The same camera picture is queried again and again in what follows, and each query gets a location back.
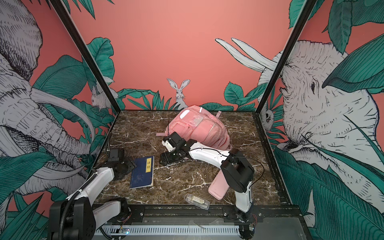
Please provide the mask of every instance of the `pink pencil case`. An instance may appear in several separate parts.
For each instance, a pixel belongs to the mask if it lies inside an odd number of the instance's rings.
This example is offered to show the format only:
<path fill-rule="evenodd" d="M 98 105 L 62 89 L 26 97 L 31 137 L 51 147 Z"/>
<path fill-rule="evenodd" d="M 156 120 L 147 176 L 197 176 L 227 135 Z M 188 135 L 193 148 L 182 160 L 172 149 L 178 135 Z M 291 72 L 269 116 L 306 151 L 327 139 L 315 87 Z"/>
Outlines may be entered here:
<path fill-rule="evenodd" d="M 208 192 L 214 196 L 217 200 L 222 200 L 224 195 L 227 193 L 229 185 L 225 180 L 223 171 L 216 175 L 215 179 L 211 183 L 211 186 L 208 188 Z"/>

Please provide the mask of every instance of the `pink case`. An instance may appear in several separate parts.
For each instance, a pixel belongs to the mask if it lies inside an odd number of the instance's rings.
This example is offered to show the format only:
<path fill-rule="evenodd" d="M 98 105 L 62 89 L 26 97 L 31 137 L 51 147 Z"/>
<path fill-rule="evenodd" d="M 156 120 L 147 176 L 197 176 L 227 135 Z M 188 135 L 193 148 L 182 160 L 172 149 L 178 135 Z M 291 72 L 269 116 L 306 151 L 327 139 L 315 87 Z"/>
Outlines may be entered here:
<path fill-rule="evenodd" d="M 228 188 L 229 188 L 229 185 L 225 180 L 223 171 L 220 170 L 220 172 L 217 174 L 217 176 L 211 183 L 211 186 L 209 186 L 208 192 L 212 196 L 214 196 L 217 200 L 222 200 Z"/>
<path fill-rule="evenodd" d="M 224 124 L 216 116 L 196 105 L 183 109 L 169 123 L 169 134 L 173 132 L 177 132 L 186 141 L 192 138 L 219 150 L 232 148 Z"/>

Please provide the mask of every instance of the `book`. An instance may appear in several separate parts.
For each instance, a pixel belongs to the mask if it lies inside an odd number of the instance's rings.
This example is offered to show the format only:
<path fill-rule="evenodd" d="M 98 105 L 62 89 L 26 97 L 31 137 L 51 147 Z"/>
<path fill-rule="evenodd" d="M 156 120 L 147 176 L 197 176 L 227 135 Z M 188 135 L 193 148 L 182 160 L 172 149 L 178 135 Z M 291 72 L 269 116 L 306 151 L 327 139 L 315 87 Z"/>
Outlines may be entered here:
<path fill-rule="evenodd" d="M 153 165 L 155 156 L 136 158 L 136 167 L 132 171 L 131 185 L 129 188 L 153 186 Z"/>

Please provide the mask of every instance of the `animal eye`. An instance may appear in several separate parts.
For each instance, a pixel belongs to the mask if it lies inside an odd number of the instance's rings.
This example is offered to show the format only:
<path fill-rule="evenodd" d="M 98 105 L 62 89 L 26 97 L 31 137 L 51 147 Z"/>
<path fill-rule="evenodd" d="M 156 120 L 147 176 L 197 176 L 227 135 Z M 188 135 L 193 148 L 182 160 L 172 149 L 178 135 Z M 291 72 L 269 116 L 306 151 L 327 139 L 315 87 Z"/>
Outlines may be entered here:
<path fill-rule="evenodd" d="M 311 83 L 311 89 L 312 89 L 312 92 L 314 94 L 314 82 Z"/>

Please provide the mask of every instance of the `rabbit head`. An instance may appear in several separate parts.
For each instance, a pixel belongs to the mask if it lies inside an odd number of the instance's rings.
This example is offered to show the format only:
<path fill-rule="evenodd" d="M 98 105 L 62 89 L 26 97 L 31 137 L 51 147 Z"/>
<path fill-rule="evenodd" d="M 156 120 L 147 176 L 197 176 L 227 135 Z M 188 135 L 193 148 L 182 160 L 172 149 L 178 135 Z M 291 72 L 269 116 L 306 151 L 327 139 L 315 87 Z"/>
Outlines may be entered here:
<path fill-rule="evenodd" d="M 190 80 L 189 79 L 184 80 L 180 88 L 177 87 L 177 84 L 172 79 L 167 78 L 167 80 L 169 82 L 169 85 L 176 90 L 176 99 L 183 99 L 184 98 L 183 88 L 185 88 L 189 84 Z"/>

